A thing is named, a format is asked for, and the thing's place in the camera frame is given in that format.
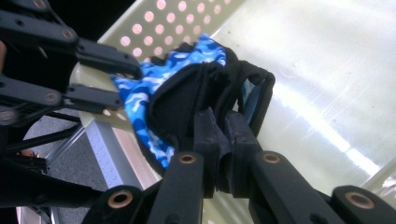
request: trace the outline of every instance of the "gray floor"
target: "gray floor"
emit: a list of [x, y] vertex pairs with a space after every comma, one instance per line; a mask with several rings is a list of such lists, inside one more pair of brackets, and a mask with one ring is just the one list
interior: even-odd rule
[[[61, 112], [77, 115], [72, 110], [62, 110]], [[72, 127], [74, 124], [69, 121], [43, 117], [30, 129], [25, 138], [58, 132]], [[59, 141], [35, 147], [33, 151], [39, 153], [41, 158], [45, 158], [61, 143], [62, 141]], [[53, 164], [49, 170], [49, 175], [68, 182], [89, 186], [93, 189], [106, 190], [106, 182], [100, 173], [98, 163], [85, 133]], [[87, 212], [88, 208], [59, 208], [60, 224], [81, 223]]]

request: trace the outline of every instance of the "blue camouflage fabric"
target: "blue camouflage fabric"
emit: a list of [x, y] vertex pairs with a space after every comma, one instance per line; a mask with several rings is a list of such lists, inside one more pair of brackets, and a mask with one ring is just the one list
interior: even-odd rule
[[127, 79], [112, 75], [112, 80], [120, 90], [126, 114], [134, 126], [134, 131], [144, 146], [149, 148], [163, 168], [167, 168], [175, 149], [153, 133], [146, 123], [149, 99], [161, 85], [177, 71], [192, 63], [226, 63], [224, 47], [208, 35], [201, 35], [191, 52], [170, 51], [164, 65], [141, 63], [143, 78]]

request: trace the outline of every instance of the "black fabric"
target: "black fabric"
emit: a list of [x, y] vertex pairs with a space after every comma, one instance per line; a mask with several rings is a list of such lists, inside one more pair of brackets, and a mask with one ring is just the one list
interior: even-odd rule
[[[190, 49], [190, 46], [183, 45], [177, 50]], [[225, 66], [217, 62], [190, 64], [164, 82], [149, 101], [146, 114], [148, 127], [163, 141], [172, 145], [176, 152], [192, 150], [193, 116], [208, 108], [213, 110], [217, 125], [223, 131], [225, 114], [238, 101], [239, 112], [249, 116], [249, 126], [253, 133], [257, 136], [260, 131], [271, 100], [275, 78], [260, 67], [238, 61], [231, 49], [225, 49]], [[247, 80], [257, 89], [247, 98], [248, 107], [245, 108], [241, 87]], [[219, 141], [225, 146], [224, 142], [227, 140], [219, 137]], [[219, 150], [222, 151], [219, 158], [223, 163], [221, 167], [226, 167], [224, 164], [229, 162], [229, 153], [224, 148]], [[147, 154], [145, 152], [149, 150], [143, 147], [142, 151]], [[161, 165], [151, 157], [147, 157], [148, 162], [155, 170], [159, 169]], [[228, 185], [224, 180], [218, 181], [227, 190]]]
[[233, 174], [233, 172], [231, 171], [232, 146], [230, 141], [228, 141], [227, 137], [221, 131], [221, 129], [218, 126], [215, 126], [215, 128], [219, 143], [219, 148], [218, 148], [219, 167], [216, 167], [218, 174], [216, 176], [216, 180], [217, 180], [216, 186], [218, 190], [225, 193], [230, 193], [231, 190], [230, 190], [229, 180], [232, 179], [232, 174]]

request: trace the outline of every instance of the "white metal surface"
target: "white metal surface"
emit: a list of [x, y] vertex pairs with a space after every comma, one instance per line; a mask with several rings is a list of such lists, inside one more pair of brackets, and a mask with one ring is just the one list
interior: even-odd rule
[[93, 121], [86, 128], [86, 134], [109, 189], [119, 185], [143, 189], [108, 123]]
[[365, 186], [395, 158], [396, 2], [249, 0], [214, 38], [276, 75], [259, 141], [316, 189]]

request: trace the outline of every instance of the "screw hole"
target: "screw hole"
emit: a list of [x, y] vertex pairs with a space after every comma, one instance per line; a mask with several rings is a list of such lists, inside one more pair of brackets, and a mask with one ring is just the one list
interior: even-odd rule
[[62, 30], [62, 35], [64, 36], [64, 38], [66, 39], [71, 39], [73, 38], [73, 34], [71, 31], [69, 30]]
[[33, 3], [38, 8], [46, 8], [46, 3], [43, 2], [42, 0], [34, 0]]
[[114, 198], [114, 202], [116, 202], [116, 203], [122, 203], [122, 202], [125, 201], [126, 199], [127, 199], [126, 195], [125, 195], [125, 194], [121, 194], [121, 195], [117, 195], [117, 196]]
[[12, 111], [6, 110], [0, 112], [0, 120], [6, 121], [14, 119], [14, 113]]
[[182, 162], [182, 163], [185, 163], [185, 164], [188, 164], [188, 163], [193, 163], [193, 162], [195, 162], [195, 157], [194, 156], [192, 156], [192, 155], [183, 155], [183, 156], [181, 156], [180, 158], [179, 158], [179, 160]]
[[274, 154], [265, 154], [262, 159], [269, 163], [278, 163], [280, 162], [280, 158]]
[[374, 202], [370, 198], [358, 192], [346, 193], [346, 199], [353, 205], [362, 209], [372, 209], [375, 207]]
[[15, 22], [16, 22], [17, 25], [19, 25], [19, 26], [23, 26], [23, 25], [24, 25], [23, 21], [21, 21], [21, 20], [16, 20]]
[[57, 99], [57, 96], [53, 92], [49, 92], [44, 96], [45, 100], [48, 102], [54, 102]]
[[133, 195], [129, 190], [120, 190], [117, 192], [114, 192], [107, 201], [108, 206], [112, 208], [122, 208], [128, 205], [132, 199]]

